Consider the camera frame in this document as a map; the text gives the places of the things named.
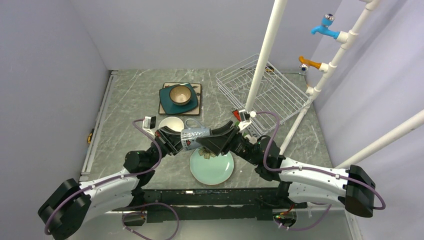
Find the white ceramic bowl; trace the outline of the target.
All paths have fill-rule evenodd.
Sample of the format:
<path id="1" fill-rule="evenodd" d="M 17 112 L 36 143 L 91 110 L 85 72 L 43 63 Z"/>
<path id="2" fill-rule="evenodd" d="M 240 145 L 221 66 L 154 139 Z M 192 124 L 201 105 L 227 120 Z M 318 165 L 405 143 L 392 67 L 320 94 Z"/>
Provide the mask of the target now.
<path id="1" fill-rule="evenodd" d="M 168 127 L 175 132 L 181 132 L 185 128 L 185 124 L 179 117 L 169 116 L 159 123 L 158 128 L 162 127 Z"/>

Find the blue patterned mug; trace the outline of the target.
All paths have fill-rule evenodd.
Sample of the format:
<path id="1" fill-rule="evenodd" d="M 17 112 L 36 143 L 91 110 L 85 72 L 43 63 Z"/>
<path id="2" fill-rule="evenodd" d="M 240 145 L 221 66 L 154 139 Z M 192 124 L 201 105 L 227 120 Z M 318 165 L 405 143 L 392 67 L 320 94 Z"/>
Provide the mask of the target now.
<path id="1" fill-rule="evenodd" d="M 190 127 L 188 124 L 189 121 L 195 122 L 197 127 Z M 180 132 L 182 148 L 185 151 L 200 148 L 202 145 L 196 141 L 197 138 L 210 136 L 211 134 L 212 130 L 209 127 L 205 127 L 196 119 L 188 118 L 184 121 L 184 129 Z"/>

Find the mint green flower plate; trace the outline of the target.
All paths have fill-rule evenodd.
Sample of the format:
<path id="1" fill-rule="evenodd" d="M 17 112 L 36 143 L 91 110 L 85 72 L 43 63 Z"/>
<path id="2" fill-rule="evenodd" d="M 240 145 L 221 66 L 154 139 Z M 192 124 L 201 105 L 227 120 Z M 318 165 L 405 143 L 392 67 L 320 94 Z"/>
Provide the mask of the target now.
<path id="1" fill-rule="evenodd" d="M 213 156 L 205 148 L 196 149 L 190 156 L 189 169 L 200 183 L 214 186 L 227 181 L 235 168 L 235 161 L 230 153 Z"/>

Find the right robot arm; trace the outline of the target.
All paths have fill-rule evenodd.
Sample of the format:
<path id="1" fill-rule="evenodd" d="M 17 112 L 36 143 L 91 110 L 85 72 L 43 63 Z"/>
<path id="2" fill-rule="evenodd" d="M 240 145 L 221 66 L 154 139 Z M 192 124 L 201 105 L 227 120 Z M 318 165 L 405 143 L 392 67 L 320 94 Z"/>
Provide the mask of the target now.
<path id="1" fill-rule="evenodd" d="M 375 198 L 381 196 L 371 177 L 357 165 L 344 168 L 327 168 L 307 164 L 285 157 L 273 136 L 263 135 L 256 143 L 243 136 L 239 127 L 231 121 L 213 129 L 206 136 L 195 140 L 211 153 L 231 152 L 255 166 L 255 172 L 266 181 L 278 181 L 282 187 L 275 194 L 276 203 L 287 208 L 291 204 L 318 203 L 342 206 L 349 213 L 371 218 L 375 210 Z"/>

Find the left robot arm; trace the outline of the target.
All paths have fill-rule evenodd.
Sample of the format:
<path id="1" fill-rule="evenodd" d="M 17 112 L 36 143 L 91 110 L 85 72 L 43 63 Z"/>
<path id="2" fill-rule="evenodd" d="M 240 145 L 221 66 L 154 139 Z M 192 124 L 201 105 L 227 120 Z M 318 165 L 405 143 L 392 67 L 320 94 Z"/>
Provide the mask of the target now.
<path id="1" fill-rule="evenodd" d="M 167 126 L 156 130 L 150 139 L 148 149 L 125 155 L 121 171 L 82 183 L 70 178 L 60 184 L 37 212 L 45 234 L 65 240 L 82 224 L 105 212 L 139 209 L 144 203 L 142 187 L 152 179 L 162 158 L 182 150 L 180 132 Z"/>

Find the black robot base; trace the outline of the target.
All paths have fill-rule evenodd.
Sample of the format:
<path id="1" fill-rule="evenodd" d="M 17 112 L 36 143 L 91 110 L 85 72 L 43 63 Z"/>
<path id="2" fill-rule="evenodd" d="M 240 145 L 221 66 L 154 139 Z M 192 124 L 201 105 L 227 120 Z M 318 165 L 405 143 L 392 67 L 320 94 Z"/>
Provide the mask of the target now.
<path id="1" fill-rule="evenodd" d="M 144 189 L 124 211 L 142 211 L 147 223 L 188 220 L 254 219 L 271 221 L 278 212 L 307 208 L 293 203 L 276 187 Z"/>

